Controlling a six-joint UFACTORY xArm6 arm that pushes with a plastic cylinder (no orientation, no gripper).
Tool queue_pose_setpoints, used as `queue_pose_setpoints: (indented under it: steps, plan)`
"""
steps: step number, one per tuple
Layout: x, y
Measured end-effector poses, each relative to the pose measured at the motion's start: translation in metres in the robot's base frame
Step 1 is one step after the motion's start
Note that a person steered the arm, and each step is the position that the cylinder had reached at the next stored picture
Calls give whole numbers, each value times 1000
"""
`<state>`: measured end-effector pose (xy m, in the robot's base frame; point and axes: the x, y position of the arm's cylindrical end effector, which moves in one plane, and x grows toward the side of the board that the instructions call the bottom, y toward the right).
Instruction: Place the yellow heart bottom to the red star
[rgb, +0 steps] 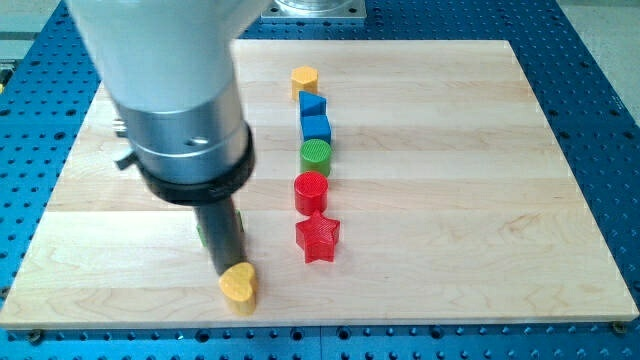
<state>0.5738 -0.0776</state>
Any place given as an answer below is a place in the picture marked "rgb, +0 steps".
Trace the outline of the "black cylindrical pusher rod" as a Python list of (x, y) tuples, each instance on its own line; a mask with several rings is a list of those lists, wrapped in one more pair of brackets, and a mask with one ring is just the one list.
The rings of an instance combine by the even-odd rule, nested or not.
[(245, 236), (231, 197), (194, 209), (199, 234), (218, 275), (246, 262)]

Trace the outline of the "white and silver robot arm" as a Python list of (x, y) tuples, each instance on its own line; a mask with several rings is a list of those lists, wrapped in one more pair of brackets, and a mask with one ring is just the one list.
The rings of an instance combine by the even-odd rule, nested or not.
[(255, 152), (230, 45), (264, 0), (70, 0), (123, 120), (133, 163), (161, 199), (193, 207), (217, 273), (247, 259), (232, 195)]

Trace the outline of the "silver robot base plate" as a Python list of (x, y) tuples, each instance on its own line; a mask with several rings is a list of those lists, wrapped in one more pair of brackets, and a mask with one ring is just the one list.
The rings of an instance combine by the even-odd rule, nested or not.
[(273, 0), (261, 13), (272, 23), (363, 23), (367, 18), (365, 0)]

